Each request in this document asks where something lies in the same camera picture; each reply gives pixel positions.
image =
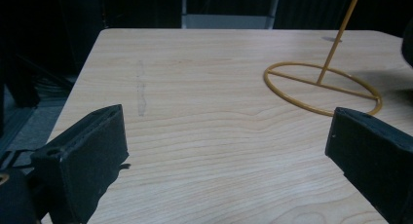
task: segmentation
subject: dark background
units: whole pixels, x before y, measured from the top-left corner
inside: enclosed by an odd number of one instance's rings
[[[0,0],[0,74],[21,106],[36,103],[18,56],[57,76],[77,75],[104,28],[180,28],[182,0]],[[275,29],[338,29],[351,0],[280,0]],[[188,13],[266,15],[270,0],[188,0]],[[359,0],[348,29],[401,37],[413,0]]]

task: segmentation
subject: wood grain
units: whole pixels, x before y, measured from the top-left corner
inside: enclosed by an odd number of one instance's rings
[[[324,38],[335,35],[102,31],[51,136],[97,108],[124,107],[131,168],[90,223],[386,223],[324,156],[331,118],[285,102],[263,81],[275,62],[323,64],[332,45]],[[413,134],[413,70],[401,40],[346,31],[342,41],[330,65],[376,87],[384,99],[376,117]],[[352,85],[328,74],[324,80]],[[365,99],[278,82],[323,108],[370,108]]]

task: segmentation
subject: light wood tabletop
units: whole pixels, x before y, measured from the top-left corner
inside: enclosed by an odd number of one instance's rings
[[[95,109],[123,105],[131,168],[121,170],[90,223],[386,223],[324,155],[331,118],[291,105],[263,80],[276,62],[323,65],[336,33],[102,31],[51,135]],[[381,32],[346,31],[330,66],[375,87],[384,102],[376,117],[413,134],[413,69],[400,46]],[[322,108],[374,105],[272,79]],[[359,89],[332,74],[324,81]]]

